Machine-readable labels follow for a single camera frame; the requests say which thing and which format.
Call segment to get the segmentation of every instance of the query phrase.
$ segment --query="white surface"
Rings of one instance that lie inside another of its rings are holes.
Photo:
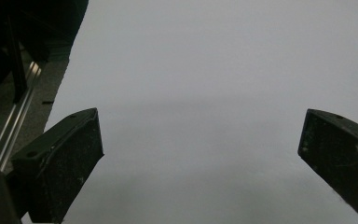
[[[47,129],[90,107],[65,223],[358,223],[296,154],[307,108],[358,122],[358,1],[89,1]]]

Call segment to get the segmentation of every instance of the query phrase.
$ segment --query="table surface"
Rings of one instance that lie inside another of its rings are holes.
[[[89,1],[46,129],[91,107],[65,223],[358,223],[296,153],[307,108],[358,122],[358,1]]]

